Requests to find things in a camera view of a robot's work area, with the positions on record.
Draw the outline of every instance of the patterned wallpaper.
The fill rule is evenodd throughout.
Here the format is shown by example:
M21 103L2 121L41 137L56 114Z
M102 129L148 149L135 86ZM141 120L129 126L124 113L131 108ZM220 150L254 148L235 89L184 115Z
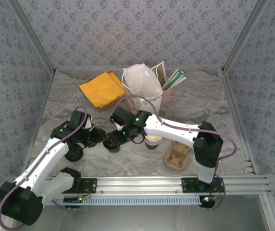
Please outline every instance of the patterned wallpaper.
M221 67L256 0L22 0L55 68Z
M49 81L15 15L0 0L0 186L22 170Z
M260 174L275 197L275 0L228 74Z

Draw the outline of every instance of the white paper cup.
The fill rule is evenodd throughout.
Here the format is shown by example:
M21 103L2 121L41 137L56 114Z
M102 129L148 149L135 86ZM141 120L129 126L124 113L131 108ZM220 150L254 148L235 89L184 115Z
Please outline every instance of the white paper cup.
M150 150L154 150L156 147L158 147L161 140L161 136L145 136L146 147Z

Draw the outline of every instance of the yellow napkin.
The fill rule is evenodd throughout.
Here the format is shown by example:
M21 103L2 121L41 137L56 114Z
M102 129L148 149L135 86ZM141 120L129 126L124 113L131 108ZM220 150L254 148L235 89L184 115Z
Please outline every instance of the yellow napkin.
M103 107L125 94L125 89L114 72L104 72L79 88L95 107Z

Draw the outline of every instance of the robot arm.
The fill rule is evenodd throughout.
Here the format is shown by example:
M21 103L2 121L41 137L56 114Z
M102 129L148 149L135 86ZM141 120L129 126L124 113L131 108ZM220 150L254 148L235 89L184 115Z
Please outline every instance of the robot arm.
M162 136L193 148L195 158L200 165L198 180L206 185L213 181L216 162L223 145L223 140L219 135L170 128L161 124L161 121L152 113L138 111L137 115L134 115L121 107L118 107L110 117L110 121L116 125L117 130L106 134L104 130L94 127L90 115L86 115L85 124L74 135L60 142L48 154L44 155L52 145L78 128L84 116L84 113L75 110L70 121L64 122L53 130L44 150L29 168L14 182L3 183L0 188L1 201L17 183L26 179L4 202L1 209L2 214L26 225L34 224L49 201L64 191L76 192L81 187L80 172L70 168L63 169L58 176L50 181L45 181L63 156L70 161L78 161L83 155L83 148L94 147L101 141L110 152L117 152L121 144L134 141L134 138L139 134L144 137L146 135ZM167 119L162 120L167 124L181 128L215 131L213 126L207 122L203 122L199 126L182 124ZM36 169L27 177L36 165Z
M199 126L162 119L169 125L189 129L179 130L164 126L152 113L138 111L137 115L134 115L121 107L115 110L110 120L116 124L117 130L109 133L110 139L103 142L106 148L117 150L117 146L133 140L138 134L161 136L178 141L194 149L195 159L199 164L198 179L206 184L212 182L223 140L219 135L190 131L193 128L215 131L210 123L203 122Z

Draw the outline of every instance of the white paper bag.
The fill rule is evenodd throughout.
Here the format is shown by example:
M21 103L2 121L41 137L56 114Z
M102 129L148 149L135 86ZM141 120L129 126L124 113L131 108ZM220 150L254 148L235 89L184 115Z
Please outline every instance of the white paper bag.
M125 86L125 95L143 96L151 101L159 112L163 91L156 75L145 64L136 64L123 70L122 84ZM128 98L126 102L134 114L139 110L154 113L152 106L143 99Z

